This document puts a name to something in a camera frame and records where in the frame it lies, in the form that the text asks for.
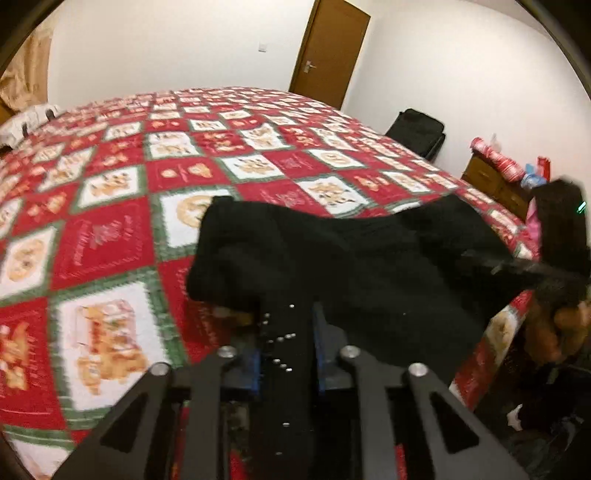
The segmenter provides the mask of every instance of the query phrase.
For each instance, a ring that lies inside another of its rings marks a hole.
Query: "door handle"
[[[312,63],[312,61],[308,60],[306,62],[306,65],[304,66],[304,73],[309,73],[310,69],[315,69],[315,68],[317,68],[317,67]]]

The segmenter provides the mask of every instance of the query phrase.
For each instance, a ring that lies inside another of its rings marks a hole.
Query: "patchwork quilt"
[[[223,309],[184,279],[212,198],[320,216],[390,215],[451,192],[515,255],[523,224],[483,193],[323,103],[256,88],[95,102],[0,161],[0,422],[38,479],[155,362],[223,345]],[[491,321],[451,386],[469,407],[521,323],[522,294]]]

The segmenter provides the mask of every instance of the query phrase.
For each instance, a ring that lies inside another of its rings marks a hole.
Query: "brown wooden door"
[[[312,10],[290,91],[340,108],[369,18],[345,0],[320,0]]]

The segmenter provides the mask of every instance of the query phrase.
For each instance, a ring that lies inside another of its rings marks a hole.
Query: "wooden drawer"
[[[472,157],[462,180],[494,199],[498,198],[498,193],[504,184],[501,174],[478,157]]]
[[[511,190],[507,185],[503,185],[497,194],[498,202],[507,210],[517,215],[523,221],[527,217],[528,202],[519,194]]]

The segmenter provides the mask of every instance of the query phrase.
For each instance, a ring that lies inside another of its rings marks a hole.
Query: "dresser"
[[[470,163],[462,175],[462,180],[473,185],[482,193],[486,193],[525,221],[527,209],[532,199],[531,192],[523,189],[519,182],[506,181],[490,161],[480,154],[474,153],[472,155]]]

